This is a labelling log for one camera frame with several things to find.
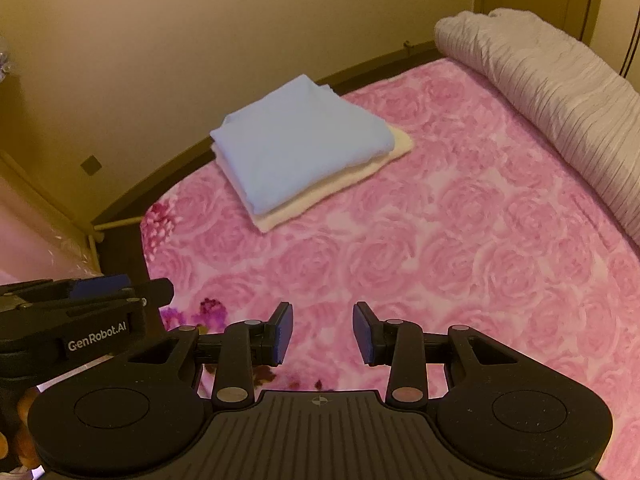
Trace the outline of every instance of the floor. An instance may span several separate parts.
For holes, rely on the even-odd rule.
[[[440,53],[436,50],[423,52],[371,70],[360,76],[353,77],[343,83],[334,85],[333,88],[338,95],[344,95],[368,84],[381,79],[388,79],[441,57]],[[189,164],[180,168],[179,171],[176,171],[161,183],[157,184],[134,203],[121,210],[111,219],[105,221],[143,216],[146,210],[177,182],[180,182],[188,174],[193,173],[193,171],[196,171],[212,160],[212,152],[205,153],[195,160],[192,160]],[[138,225],[130,225],[105,231],[104,241],[98,244],[97,250],[98,257],[100,258],[100,267],[104,274],[128,274],[133,283],[141,283],[149,279],[142,252],[140,228]]]

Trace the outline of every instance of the light blue cloth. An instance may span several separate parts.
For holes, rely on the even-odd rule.
[[[229,114],[211,136],[257,215],[394,148],[385,121],[306,75]]]

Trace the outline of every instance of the stack of folded blankets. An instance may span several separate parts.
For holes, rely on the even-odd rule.
[[[211,132],[216,162],[267,232],[409,152],[410,137],[301,75]]]

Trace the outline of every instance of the pink floral bedsheet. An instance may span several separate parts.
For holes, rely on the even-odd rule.
[[[346,96],[396,124],[415,149],[268,234],[215,163],[142,222],[152,278],[169,277],[167,328],[221,332],[294,305],[285,363],[256,385],[378,388],[351,309],[426,332],[469,324],[586,384],[608,403],[609,480],[640,478],[640,266],[633,248],[536,129],[482,76],[438,60]],[[430,393],[446,391],[430,365]],[[212,377],[201,386],[209,393]]]

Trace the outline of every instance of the rolled white comforter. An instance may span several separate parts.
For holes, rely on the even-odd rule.
[[[532,12],[461,12],[436,45],[486,76],[593,187],[640,246],[640,95]]]

